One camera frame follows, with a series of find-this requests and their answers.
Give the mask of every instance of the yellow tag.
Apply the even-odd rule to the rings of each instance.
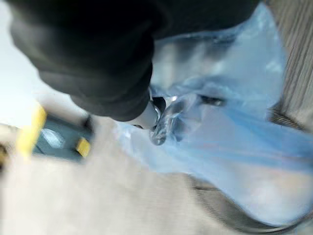
[[[31,156],[41,129],[45,125],[46,117],[47,113],[43,107],[39,106],[32,117],[31,126],[26,126],[19,132],[16,140],[16,148],[24,156],[25,160],[28,160]]]
[[[76,146],[76,150],[85,158],[89,154],[90,143],[85,138],[80,138]]]

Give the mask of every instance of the floor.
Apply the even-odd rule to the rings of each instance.
[[[281,110],[313,131],[313,1],[268,1],[288,51]],[[85,164],[13,158],[4,175],[2,235],[235,235],[207,216],[182,174],[149,172],[126,156],[96,120]],[[292,234],[312,234],[299,228]]]

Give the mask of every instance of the black sleeve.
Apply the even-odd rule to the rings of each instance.
[[[15,45],[52,88],[120,121],[149,100],[157,7],[140,0],[7,0]]]

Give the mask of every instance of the clear plastic bag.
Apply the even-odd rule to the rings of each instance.
[[[263,4],[236,28],[157,42],[154,62],[153,96],[178,98],[150,137],[117,126],[126,153],[153,171],[209,181],[270,225],[311,210],[313,137],[266,121],[267,108],[279,100],[286,61]],[[199,95],[227,103],[204,104]]]
[[[275,21],[260,4],[234,28],[157,41],[152,95],[225,98],[232,107],[264,117],[280,97],[285,65]]]
[[[163,114],[154,140],[126,124],[122,148],[149,169],[184,172],[213,183],[252,217],[284,225],[313,205],[313,137],[188,94]]]

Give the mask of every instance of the white surface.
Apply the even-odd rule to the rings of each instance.
[[[12,43],[9,33],[10,12],[0,2],[0,123],[22,127],[30,124],[36,100],[53,107],[54,114],[80,119],[85,111],[68,95],[57,92],[38,77],[36,69]]]

